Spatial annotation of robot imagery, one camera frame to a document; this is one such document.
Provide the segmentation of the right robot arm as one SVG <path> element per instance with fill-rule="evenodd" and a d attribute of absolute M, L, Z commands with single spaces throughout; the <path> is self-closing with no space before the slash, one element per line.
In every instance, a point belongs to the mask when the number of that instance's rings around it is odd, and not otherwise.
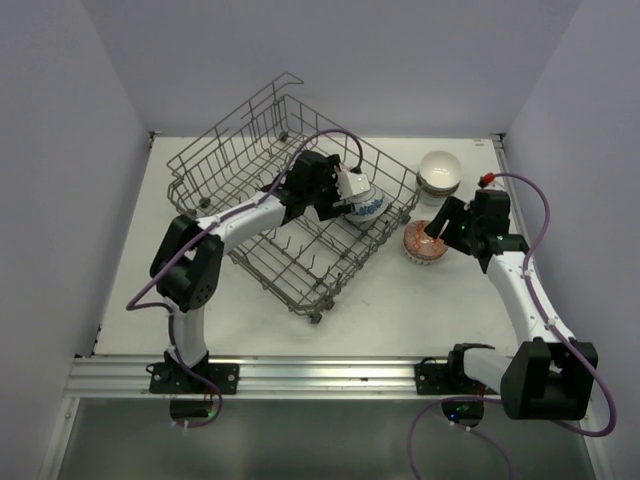
<path fill-rule="evenodd" d="M 511 201 L 504 191 L 479 189 L 465 203 L 450 196 L 425 233 L 474 257 L 506 308 L 519 343 L 513 357 L 479 343 L 457 344 L 448 355 L 445 379 L 468 392 L 478 383 L 499 394 L 514 420 L 577 421 L 584 418 L 598 354 L 556 317 L 525 257 L 525 238 L 510 230 Z"/>

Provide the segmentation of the red dotted pattern bowl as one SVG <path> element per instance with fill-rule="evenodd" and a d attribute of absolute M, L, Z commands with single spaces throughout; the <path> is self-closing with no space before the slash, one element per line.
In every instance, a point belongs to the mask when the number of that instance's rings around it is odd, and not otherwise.
<path fill-rule="evenodd" d="M 453 195 L 458 190 L 460 181 L 445 187 L 436 187 L 429 183 L 420 173 L 417 173 L 416 186 L 423 194 L 434 198 L 444 198 Z"/>

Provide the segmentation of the plain white bowl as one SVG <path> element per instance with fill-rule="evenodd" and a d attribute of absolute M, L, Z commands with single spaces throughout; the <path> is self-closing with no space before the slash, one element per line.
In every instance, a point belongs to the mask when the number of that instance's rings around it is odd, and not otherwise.
<path fill-rule="evenodd" d="M 421 196 L 420 202 L 428 207 L 440 208 L 444 205 L 445 201 L 448 200 L 449 197 L 430 197 L 430 196 Z"/>

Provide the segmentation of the blue zigzag bowl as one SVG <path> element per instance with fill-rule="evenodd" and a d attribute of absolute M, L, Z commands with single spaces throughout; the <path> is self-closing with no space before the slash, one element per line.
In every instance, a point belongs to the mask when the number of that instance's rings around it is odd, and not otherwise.
<path fill-rule="evenodd" d="M 425 233 L 425 227 L 429 220 L 411 221 L 406 225 L 403 232 L 403 246 L 405 254 L 409 253 L 416 257 L 443 257 L 448 250 L 444 242 L 433 239 Z"/>

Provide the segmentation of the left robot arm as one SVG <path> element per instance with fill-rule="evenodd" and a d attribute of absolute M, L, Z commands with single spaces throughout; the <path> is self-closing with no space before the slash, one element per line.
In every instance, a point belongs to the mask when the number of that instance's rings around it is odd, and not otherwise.
<path fill-rule="evenodd" d="M 224 256 L 261 233 L 279 228 L 313 208 L 321 220 L 352 210 L 343 203 L 337 154 L 302 151 L 283 180 L 275 180 L 236 207 L 194 220 L 176 217 L 152 262 L 153 285 L 169 310 L 168 356 L 176 363 L 172 379 L 185 392 L 201 390 L 208 369 L 201 363 L 203 311 L 216 291 Z"/>

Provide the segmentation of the blue floral white bowl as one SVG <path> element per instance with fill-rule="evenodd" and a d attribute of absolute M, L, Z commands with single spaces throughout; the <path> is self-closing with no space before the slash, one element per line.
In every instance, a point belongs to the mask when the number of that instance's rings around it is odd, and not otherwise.
<path fill-rule="evenodd" d="M 344 217 L 353 223 L 372 221 L 382 215 L 388 206 L 385 193 L 375 185 L 367 192 L 349 198 L 348 202 L 352 210 Z"/>

